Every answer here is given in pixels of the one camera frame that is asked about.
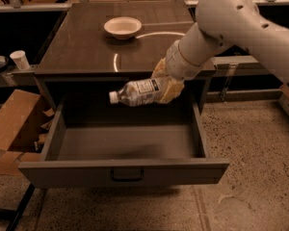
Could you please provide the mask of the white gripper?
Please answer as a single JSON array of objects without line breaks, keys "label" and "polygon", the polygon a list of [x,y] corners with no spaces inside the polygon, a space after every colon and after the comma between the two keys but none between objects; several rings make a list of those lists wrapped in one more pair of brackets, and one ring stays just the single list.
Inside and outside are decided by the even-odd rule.
[{"label": "white gripper", "polygon": [[167,77],[168,75],[171,77],[167,79],[166,89],[159,103],[170,103],[183,91],[183,81],[194,80],[201,71],[212,69],[212,60],[206,60],[200,64],[192,64],[186,60],[179,50],[179,41],[177,40],[168,49],[166,58],[159,61],[151,74],[152,78]]}]

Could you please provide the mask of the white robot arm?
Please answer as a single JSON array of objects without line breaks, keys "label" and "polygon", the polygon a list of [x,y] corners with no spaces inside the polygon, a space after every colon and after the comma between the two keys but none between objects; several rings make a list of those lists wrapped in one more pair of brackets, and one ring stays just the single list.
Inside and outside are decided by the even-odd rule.
[{"label": "white robot arm", "polygon": [[289,89],[289,29],[264,18],[251,0],[199,0],[196,23],[174,42],[155,67],[166,89],[157,101],[167,104],[180,95],[214,56],[236,45],[252,55]]}]

